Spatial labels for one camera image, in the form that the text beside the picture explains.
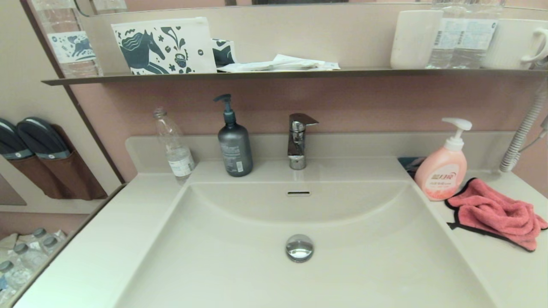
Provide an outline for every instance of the pump bottle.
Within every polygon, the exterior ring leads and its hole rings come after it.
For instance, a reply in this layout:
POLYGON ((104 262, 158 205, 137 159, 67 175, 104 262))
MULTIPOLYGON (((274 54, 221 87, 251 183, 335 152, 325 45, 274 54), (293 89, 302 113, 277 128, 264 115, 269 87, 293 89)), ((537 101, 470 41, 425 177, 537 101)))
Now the pump bottle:
POLYGON ((236 115, 230 107, 231 95, 223 94, 214 101, 225 103, 225 126, 218 134, 226 172, 232 176, 244 176, 253 169, 251 146, 247 129, 236 123, 236 115))
POLYGON ((458 118, 443 118, 442 121, 455 125, 456 134, 430 154, 415 175, 415 182, 431 201, 451 198, 463 182, 467 168, 461 135, 472 128, 472 123, 458 118))

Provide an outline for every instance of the chrome faucet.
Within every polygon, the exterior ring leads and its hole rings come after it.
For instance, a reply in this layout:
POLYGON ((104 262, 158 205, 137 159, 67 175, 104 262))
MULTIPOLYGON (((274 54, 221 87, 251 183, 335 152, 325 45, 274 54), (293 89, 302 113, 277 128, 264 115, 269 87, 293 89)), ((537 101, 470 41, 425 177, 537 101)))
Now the chrome faucet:
POLYGON ((304 113, 293 113, 289 115, 289 143, 287 145, 287 156, 289 157, 289 167, 291 167, 291 169, 302 170, 306 167, 306 127, 318 123, 318 121, 304 113))

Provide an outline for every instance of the faucet handle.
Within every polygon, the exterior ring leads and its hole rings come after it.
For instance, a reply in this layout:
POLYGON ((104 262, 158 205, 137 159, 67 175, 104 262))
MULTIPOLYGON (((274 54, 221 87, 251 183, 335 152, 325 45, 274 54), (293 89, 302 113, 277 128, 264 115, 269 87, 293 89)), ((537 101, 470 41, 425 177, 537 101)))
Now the faucet handle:
POLYGON ((319 124, 318 121, 304 113, 292 113, 289 115, 289 131, 302 133, 309 125, 319 124))

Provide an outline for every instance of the sink drain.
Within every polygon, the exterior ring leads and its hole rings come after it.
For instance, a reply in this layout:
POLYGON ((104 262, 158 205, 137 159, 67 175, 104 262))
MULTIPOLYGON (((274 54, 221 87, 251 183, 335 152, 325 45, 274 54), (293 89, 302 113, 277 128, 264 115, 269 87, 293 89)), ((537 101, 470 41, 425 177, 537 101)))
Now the sink drain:
POLYGON ((293 262, 306 262, 314 253, 314 245, 306 235, 296 234, 287 240, 286 253, 289 260, 293 262))

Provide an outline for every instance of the sink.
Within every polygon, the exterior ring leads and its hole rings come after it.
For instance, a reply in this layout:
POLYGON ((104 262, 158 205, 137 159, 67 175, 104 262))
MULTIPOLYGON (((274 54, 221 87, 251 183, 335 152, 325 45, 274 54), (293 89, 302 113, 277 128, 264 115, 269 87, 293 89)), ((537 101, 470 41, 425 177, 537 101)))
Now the sink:
POLYGON ((304 181, 275 164, 191 177, 116 307, 496 307, 403 169, 345 181, 314 166, 304 181), (307 262, 286 256, 296 234, 307 262))

